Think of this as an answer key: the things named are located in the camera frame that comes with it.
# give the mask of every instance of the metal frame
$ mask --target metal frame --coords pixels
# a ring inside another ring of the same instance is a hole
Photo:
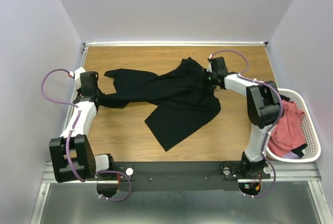
[[[309,181],[312,198],[322,223],[333,223],[332,213],[329,209],[324,190],[320,181]]]
[[[80,66],[83,66],[89,46],[266,46],[264,42],[171,42],[171,41],[130,41],[130,42],[104,42],[104,43],[86,43],[82,54]],[[74,88],[72,100],[75,99],[77,88]],[[72,108],[68,109],[67,117],[63,126],[66,128]],[[277,181],[308,181],[310,190],[314,199],[318,215],[322,223],[333,223],[333,217],[327,200],[321,186],[321,176],[316,163],[305,164],[288,164],[279,161],[272,162],[277,173]],[[238,182],[246,182],[247,180],[238,180]],[[31,224],[41,223],[43,210],[46,204],[48,191],[51,183],[57,183],[53,174],[51,163],[45,164],[43,177],[41,181],[40,190],[35,203],[35,208],[31,218]],[[81,183],[79,181],[72,181],[66,183]],[[86,181],[85,183],[96,183],[96,181]],[[117,183],[116,181],[99,181],[98,183]]]
[[[265,42],[208,41],[115,41],[86,43],[85,46],[266,46]]]

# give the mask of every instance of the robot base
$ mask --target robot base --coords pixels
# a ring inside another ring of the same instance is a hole
[[[265,160],[250,162],[245,153],[241,161],[225,161],[221,164],[224,177],[226,180],[255,179],[258,174],[262,179],[271,178],[271,170]]]

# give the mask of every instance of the pink cloth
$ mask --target pink cloth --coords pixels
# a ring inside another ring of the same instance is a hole
[[[272,153],[279,157],[305,143],[305,136],[302,131],[304,112],[299,110],[294,102],[282,101],[282,103],[284,115],[273,130],[268,143]]]

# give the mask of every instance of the screw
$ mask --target screw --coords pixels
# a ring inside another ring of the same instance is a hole
[[[267,175],[269,175],[271,173],[271,170],[270,170],[269,167],[264,167],[263,170],[264,170],[264,173],[267,174]]]
[[[227,168],[227,167],[225,167],[225,168],[223,169],[223,174],[225,174],[226,176],[230,175],[230,169]]]

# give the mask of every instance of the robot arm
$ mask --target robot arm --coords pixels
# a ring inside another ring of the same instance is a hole
[[[87,138],[90,125],[98,112],[99,96],[102,94],[97,86],[98,73],[94,71],[86,72],[81,67],[74,73],[71,72],[70,75],[74,78],[78,88],[78,95],[73,102],[78,108],[74,108],[72,117],[60,137],[51,139],[49,143],[53,170],[58,182],[76,180],[65,158],[65,141],[72,130],[79,110],[81,114],[70,139],[70,151],[76,152],[76,157],[72,158],[76,171],[81,178],[89,179],[100,171],[114,170],[112,156],[110,154],[94,156]]]
[[[268,144],[267,131],[279,115],[279,99],[269,88],[248,81],[237,73],[228,72],[223,57],[209,59],[209,62],[208,71],[202,78],[202,87],[214,89],[219,86],[222,89],[244,95],[247,99],[248,117],[252,123],[250,140],[243,152],[240,164],[230,162],[231,164],[225,166],[234,167],[232,179],[239,179],[239,176],[248,178],[267,166],[262,152],[265,153]],[[274,82],[265,83],[277,90]]]

